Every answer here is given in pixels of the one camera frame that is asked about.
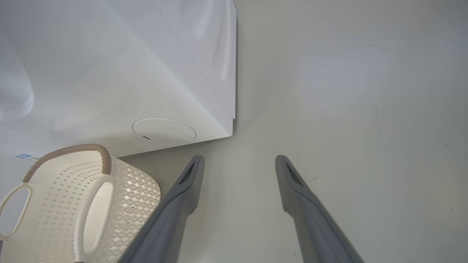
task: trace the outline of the floor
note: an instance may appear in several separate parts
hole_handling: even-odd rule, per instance
[[[205,156],[179,262],[302,262],[278,154],[364,261],[467,262],[467,3],[234,4],[233,136],[122,158],[164,195],[193,155]]]

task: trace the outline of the blue label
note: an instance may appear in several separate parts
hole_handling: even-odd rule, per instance
[[[18,158],[21,158],[21,159],[26,159],[26,158],[29,158],[29,157],[32,157],[32,155],[29,155],[29,154],[20,154],[20,155],[17,155],[15,157],[18,157]]]

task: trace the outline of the white plastic basket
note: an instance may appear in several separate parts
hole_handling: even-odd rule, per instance
[[[29,196],[4,240],[1,263],[116,262],[161,199],[156,181],[97,144],[39,159],[20,189]]]

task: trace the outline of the basket handle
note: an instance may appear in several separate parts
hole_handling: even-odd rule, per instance
[[[29,169],[29,171],[27,172],[26,176],[23,179],[23,183],[29,183],[31,177],[34,175],[37,169],[39,169],[39,167],[41,167],[41,165],[43,165],[48,160],[70,153],[85,151],[98,151],[102,157],[102,173],[110,175],[110,172],[112,170],[112,159],[106,147],[99,144],[80,144],[51,152],[39,158],[39,160],[37,160],[37,162],[35,162],[31,169]]]
[[[21,223],[21,220],[23,219],[23,216],[24,216],[24,213],[26,212],[26,208],[28,208],[28,204],[29,204],[29,199],[31,197],[31,193],[32,193],[32,188],[29,187],[29,184],[28,183],[21,183],[20,185],[18,185],[16,188],[14,188],[13,190],[11,190],[11,192],[9,192],[7,194],[7,196],[5,196],[5,198],[3,199],[3,201],[1,202],[0,204],[0,218],[1,218],[1,214],[3,213],[3,209],[5,208],[5,206],[8,204],[8,201],[10,200],[10,198],[17,192],[19,191],[20,189],[28,189],[29,193],[28,193],[28,198],[26,198],[26,202],[24,203],[24,207],[23,207],[23,211],[21,212],[21,215],[18,219],[18,222],[16,223],[16,226],[15,228],[13,229],[13,232],[9,235],[2,235],[2,233],[0,232],[0,239],[1,240],[6,240],[8,239],[8,237],[12,236],[16,230],[18,229],[18,226],[20,225]]]
[[[101,178],[99,178],[94,183],[93,187],[89,190],[89,193],[85,198],[85,201],[80,210],[80,213],[78,214],[78,218],[76,219],[75,232],[73,235],[75,262],[86,262],[90,256],[90,254],[86,253],[84,249],[84,232],[85,232],[86,218],[88,217],[89,209],[91,207],[91,204],[97,192],[99,191],[101,186],[106,182],[110,182],[112,183],[112,185],[114,185],[113,177],[111,175],[103,174]],[[104,232],[104,229],[102,229],[101,233],[99,233],[98,240],[101,239],[103,232]]]

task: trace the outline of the white washing machine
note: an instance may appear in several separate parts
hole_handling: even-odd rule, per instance
[[[235,69],[232,0],[0,0],[0,150],[229,137]]]

